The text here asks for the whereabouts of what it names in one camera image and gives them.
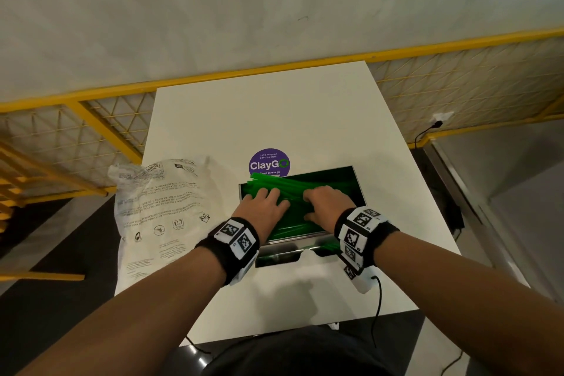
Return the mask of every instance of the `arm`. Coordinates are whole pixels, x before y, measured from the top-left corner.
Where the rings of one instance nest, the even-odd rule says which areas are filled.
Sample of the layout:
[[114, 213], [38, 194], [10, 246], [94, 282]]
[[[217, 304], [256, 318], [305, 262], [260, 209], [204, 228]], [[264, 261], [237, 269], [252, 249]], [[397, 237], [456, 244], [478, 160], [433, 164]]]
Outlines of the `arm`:
[[[289, 207], [278, 189], [246, 196], [233, 213], [252, 224], [261, 243]], [[215, 254], [198, 247], [106, 302], [19, 374], [153, 374], [177, 347], [226, 272]]]
[[[348, 196], [307, 190], [306, 216], [333, 232]], [[564, 309], [495, 269], [396, 231], [373, 251], [388, 275], [455, 344], [501, 374], [562, 376]]]

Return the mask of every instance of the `power outlet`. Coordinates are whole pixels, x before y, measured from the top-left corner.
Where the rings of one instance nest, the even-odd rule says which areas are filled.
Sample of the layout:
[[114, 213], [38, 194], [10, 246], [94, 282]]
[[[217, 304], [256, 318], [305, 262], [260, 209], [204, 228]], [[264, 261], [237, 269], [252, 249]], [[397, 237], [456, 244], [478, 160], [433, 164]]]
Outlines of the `power outlet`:
[[447, 112], [447, 113], [433, 113], [433, 117], [431, 122], [436, 122], [441, 120], [443, 122], [448, 121], [455, 113], [454, 112]]

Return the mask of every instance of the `forearm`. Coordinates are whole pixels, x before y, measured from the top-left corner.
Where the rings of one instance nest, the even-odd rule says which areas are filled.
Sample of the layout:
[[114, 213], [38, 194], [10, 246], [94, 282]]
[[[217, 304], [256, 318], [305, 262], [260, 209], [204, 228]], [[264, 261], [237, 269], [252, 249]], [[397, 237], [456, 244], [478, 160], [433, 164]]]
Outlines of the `forearm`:
[[562, 376], [564, 310], [503, 273], [396, 232], [374, 259], [451, 340], [508, 374]]
[[216, 257], [198, 247], [105, 303], [20, 374], [152, 374], [224, 282]]

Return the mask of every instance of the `person's left arm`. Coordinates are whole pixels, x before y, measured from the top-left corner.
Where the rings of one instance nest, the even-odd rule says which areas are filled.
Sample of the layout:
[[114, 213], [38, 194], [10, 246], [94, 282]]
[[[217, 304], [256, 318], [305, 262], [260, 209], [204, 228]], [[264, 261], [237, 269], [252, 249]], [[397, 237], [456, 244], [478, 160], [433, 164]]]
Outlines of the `person's left arm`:
[[[246, 196], [232, 217], [241, 217], [264, 244], [289, 207], [276, 205], [280, 191]], [[154, 272], [106, 302], [19, 374], [153, 374], [190, 331], [226, 282], [226, 270], [206, 246]]]

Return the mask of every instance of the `table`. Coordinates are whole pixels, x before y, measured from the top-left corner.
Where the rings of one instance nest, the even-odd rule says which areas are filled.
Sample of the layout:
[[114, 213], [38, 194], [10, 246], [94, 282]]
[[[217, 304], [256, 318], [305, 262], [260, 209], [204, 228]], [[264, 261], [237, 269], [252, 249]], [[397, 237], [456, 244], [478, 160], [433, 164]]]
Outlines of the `table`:
[[[143, 164], [210, 157], [230, 215], [262, 149], [286, 153], [290, 175], [352, 165], [366, 202], [406, 233], [459, 252], [364, 62], [157, 90]], [[417, 309], [384, 274], [381, 314]], [[251, 268], [222, 288], [189, 333], [195, 343], [374, 315], [378, 289], [358, 293], [336, 256]]]

